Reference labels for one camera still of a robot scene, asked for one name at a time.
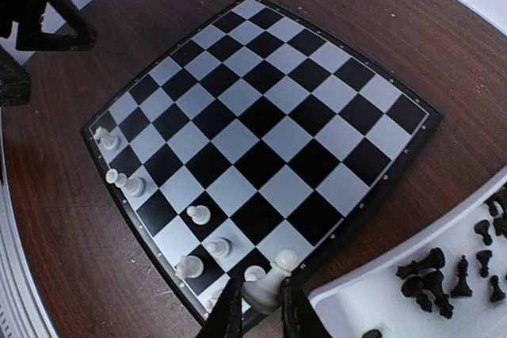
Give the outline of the white chess knight piece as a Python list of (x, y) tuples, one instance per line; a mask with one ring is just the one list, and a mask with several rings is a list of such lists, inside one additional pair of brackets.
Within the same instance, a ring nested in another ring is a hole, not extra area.
[(182, 256), (175, 268), (175, 276), (179, 279), (195, 279), (204, 272), (204, 262), (197, 256)]

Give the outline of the black white chessboard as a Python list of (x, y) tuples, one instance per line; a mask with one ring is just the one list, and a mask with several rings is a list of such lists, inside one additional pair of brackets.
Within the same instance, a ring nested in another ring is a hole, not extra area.
[[(303, 282), (375, 213), (442, 115), (391, 73), (269, 0), (236, 0), (152, 63), (81, 129), (109, 194), (185, 308), (282, 249)], [(120, 139), (107, 151), (104, 127)], [(211, 220), (196, 225), (189, 206)], [(205, 243), (231, 243), (224, 258)], [(204, 272), (179, 279), (182, 256)]]

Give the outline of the white chess pawn piece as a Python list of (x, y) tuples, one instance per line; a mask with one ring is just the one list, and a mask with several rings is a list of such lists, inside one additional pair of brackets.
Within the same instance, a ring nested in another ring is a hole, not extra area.
[(266, 271), (263, 267), (258, 265), (251, 265), (244, 271), (244, 280), (246, 282), (254, 282), (264, 277), (265, 274)]

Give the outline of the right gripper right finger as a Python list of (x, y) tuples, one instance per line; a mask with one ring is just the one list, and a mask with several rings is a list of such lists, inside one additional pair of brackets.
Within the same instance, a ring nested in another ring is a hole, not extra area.
[(283, 337), (331, 338), (303, 289), (291, 278), (283, 280), (280, 289)]

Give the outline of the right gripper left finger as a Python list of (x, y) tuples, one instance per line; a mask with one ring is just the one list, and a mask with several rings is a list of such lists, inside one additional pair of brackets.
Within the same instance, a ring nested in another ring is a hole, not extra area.
[(242, 337), (242, 281), (229, 279), (196, 338)]

